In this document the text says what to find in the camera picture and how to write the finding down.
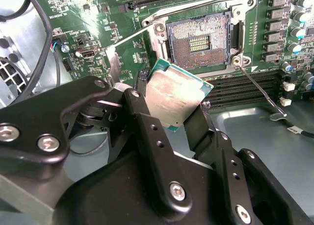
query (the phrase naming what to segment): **white connector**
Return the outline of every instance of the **white connector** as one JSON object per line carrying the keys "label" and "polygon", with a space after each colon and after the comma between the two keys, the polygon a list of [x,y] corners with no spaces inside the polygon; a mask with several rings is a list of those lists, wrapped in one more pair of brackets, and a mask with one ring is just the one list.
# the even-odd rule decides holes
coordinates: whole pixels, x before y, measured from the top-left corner
{"label": "white connector", "polygon": [[279,98],[280,99],[280,104],[282,106],[290,106],[291,103],[292,103],[292,100],[291,99],[285,99],[283,97]]}
{"label": "white connector", "polygon": [[284,90],[289,92],[289,91],[293,91],[295,89],[295,84],[290,84],[287,82],[283,82],[284,85]]}

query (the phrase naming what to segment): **black cable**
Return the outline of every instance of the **black cable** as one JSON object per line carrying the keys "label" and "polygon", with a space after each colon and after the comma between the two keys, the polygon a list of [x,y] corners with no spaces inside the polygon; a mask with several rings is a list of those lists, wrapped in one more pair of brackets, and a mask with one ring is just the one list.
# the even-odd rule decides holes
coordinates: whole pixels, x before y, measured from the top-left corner
{"label": "black cable", "polygon": [[22,7],[18,11],[16,11],[15,13],[8,15],[8,16],[0,15],[0,22],[5,23],[7,20],[18,18],[19,16],[21,16],[22,14],[24,14],[26,12],[29,5],[30,5],[30,0],[25,0]]}
{"label": "black cable", "polygon": [[[267,112],[269,112],[270,114],[274,114],[274,111],[268,107],[264,107],[263,109],[266,110]],[[280,121],[283,125],[285,125],[287,127],[287,130],[289,130],[290,132],[293,132],[295,134],[301,134],[301,135],[309,137],[309,138],[314,138],[314,133],[310,133],[310,132],[302,130],[298,126],[295,126],[293,123],[288,121],[285,117],[282,117],[282,118],[277,119],[277,120],[274,120],[274,119],[271,119],[271,120],[272,121]]]}
{"label": "black cable", "polygon": [[61,75],[60,75],[60,63],[59,63],[59,58],[58,58],[58,54],[57,52],[53,51],[53,57],[54,57],[54,61],[55,61],[55,68],[56,68],[56,72],[57,72],[57,82],[56,82],[56,87],[60,86],[61,83]]}
{"label": "black cable", "polygon": [[0,61],[6,62],[8,63],[10,66],[12,66],[21,76],[22,80],[25,82],[25,85],[28,84],[28,80],[26,78],[26,76],[24,75],[24,73],[21,71],[20,68],[18,68],[13,62],[11,62],[10,60],[4,58],[4,57],[0,57]]}
{"label": "black cable", "polygon": [[45,31],[46,31],[46,40],[43,46],[43,50],[39,56],[38,62],[36,64],[36,67],[30,77],[30,80],[28,82],[28,85],[25,87],[25,89],[22,91],[22,93],[11,103],[16,104],[18,102],[21,102],[28,98],[28,96],[32,93],[33,89],[35,88],[36,84],[39,81],[39,78],[44,70],[44,66],[47,60],[47,56],[50,50],[50,45],[52,41],[52,27],[49,21],[49,18],[45,14],[43,8],[40,6],[39,2],[37,0],[30,0],[32,4],[34,5],[35,9],[38,12],[39,17],[41,18]]}
{"label": "black cable", "polygon": [[70,152],[73,153],[74,155],[79,155],[79,156],[90,155],[90,154],[93,154],[96,151],[98,151],[100,148],[102,148],[105,145],[105,143],[107,142],[107,140],[108,140],[108,135],[105,137],[105,139],[96,148],[94,148],[90,151],[87,151],[87,152],[79,153],[79,152],[76,152],[72,149],[70,149]]}

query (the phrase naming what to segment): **silver screw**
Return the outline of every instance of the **silver screw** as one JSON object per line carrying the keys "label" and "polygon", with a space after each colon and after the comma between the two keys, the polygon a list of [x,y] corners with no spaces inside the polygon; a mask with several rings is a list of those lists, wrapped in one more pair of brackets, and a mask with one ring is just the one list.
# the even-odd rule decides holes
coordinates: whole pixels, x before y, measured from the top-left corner
{"label": "silver screw", "polygon": [[131,91],[131,94],[133,94],[134,96],[136,96],[137,98],[139,97],[139,93],[135,90]]}
{"label": "silver screw", "polygon": [[157,32],[164,32],[165,31],[165,26],[161,23],[158,23],[156,26],[155,26],[155,29]]}
{"label": "silver screw", "polygon": [[222,136],[223,139],[228,140],[228,136],[224,133],[220,133],[220,135]]}
{"label": "silver screw", "polygon": [[95,84],[96,84],[98,87],[101,87],[101,88],[104,88],[104,87],[105,87],[105,83],[102,82],[101,80],[98,80],[98,79],[95,80]]}
{"label": "silver screw", "polygon": [[253,154],[253,153],[251,153],[249,150],[247,151],[247,153],[248,153],[248,155],[249,155],[252,159],[254,159],[254,158],[255,158],[254,154]]}
{"label": "silver screw", "polygon": [[70,48],[67,45],[61,45],[61,51],[64,53],[68,53],[70,51]]}
{"label": "silver screw", "polygon": [[0,141],[11,142],[18,138],[20,132],[17,128],[10,125],[0,126]]}
{"label": "silver screw", "polygon": [[177,183],[170,184],[170,193],[176,200],[184,200],[185,191],[182,186]]}
{"label": "silver screw", "polygon": [[240,65],[240,58],[239,58],[238,56],[233,57],[231,63],[232,63],[234,66],[239,66],[239,65]]}
{"label": "silver screw", "polygon": [[236,209],[236,213],[245,224],[251,223],[251,216],[246,211],[246,209],[244,209],[241,205],[237,205],[235,209]]}
{"label": "silver screw", "polygon": [[41,150],[51,152],[57,150],[60,143],[55,137],[44,136],[38,140],[37,145]]}

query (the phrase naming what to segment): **green circuit board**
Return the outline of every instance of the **green circuit board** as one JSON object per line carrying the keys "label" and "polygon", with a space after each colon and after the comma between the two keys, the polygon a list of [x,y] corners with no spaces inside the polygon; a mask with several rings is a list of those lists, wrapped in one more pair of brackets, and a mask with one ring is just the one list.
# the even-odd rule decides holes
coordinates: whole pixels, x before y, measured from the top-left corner
{"label": "green circuit board", "polygon": [[[45,12],[51,20],[54,28],[54,37],[62,36],[62,43],[69,47],[69,51],[62,52],[61,45],[56,49],[64,59],[70,62],[66,67],[73,80],[87,75],[98,76],[109,82],[110,63],[106,57],[105,48],[123,38],[128,37],[134,31],[142,28],[141,22],[164,7],[181,5],[198,0],[150,0],[149,3],[140,4],[141,0],[39,0]],[[293,91],[293,99],[302,99],[305,92],[301,85],[303,76],[307,72],[313,72],[314,33],[308,33],[314,27],[314,14],[312,8],[296,8],[297,0],[286,0],[279,5],[271,5],[271,0],[257,0],[257,6],[248,11],[245,17],[245,46],[244,55],[251,58],[252,63],[246,67],[248,73],[266,73],[282,68],[284,62],[288,62],[296,77],[293,83],[296,85]],[[134,9],[130,5],[139,4]],[[282,17],[269,18],[273,9],[281,9]],[[311,17],[306,23],[296,22],[293,17],[297,11],[308,13]],[[203,6],[198,9],[185,11],[169,16],[167,23],[177,22],[190,18],[199,18],[213,13],[228,12],[225,3]],[[270,47],[266,51],[267,43],[265,35],[268,34],[269,22],[284,20],[281,27],[276,30],[280,32],[278,47],[276,51]],[[293,28],[300,27],[307,34],[298,39],[291,36]],[[236,33],[230,34],[231,47],[238,46]],[[299,53],[288,51],[288,46],[295,42],[302,46]],[[93,56],[84,58],[76,56],[76,52],[91,51]],[[156,53],[152,51],[148,32],[131,38],[116,48],[121,66],[120,81],[129,85],[134,84],[137,73],[142,69],[152,68],[156,62]],[[208,82],[217,79],[227,79],[241,75],[239,69],[230,74],[210,75],[210,72],[226,69],[226,64],[200,66],[189,70],[197,75],[209,73],[203,77]]]}

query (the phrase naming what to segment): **motherboard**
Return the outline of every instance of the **motherboard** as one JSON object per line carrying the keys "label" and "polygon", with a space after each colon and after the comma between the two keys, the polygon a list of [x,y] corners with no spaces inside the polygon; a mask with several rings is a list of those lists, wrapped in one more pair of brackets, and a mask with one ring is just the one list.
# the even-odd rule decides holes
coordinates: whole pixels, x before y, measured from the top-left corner
{"label": "motherboard", "polygon": [[73,80],[134,85],[159,58],[214,85],[210,111],[314,95],[313,0],[38,0]]}

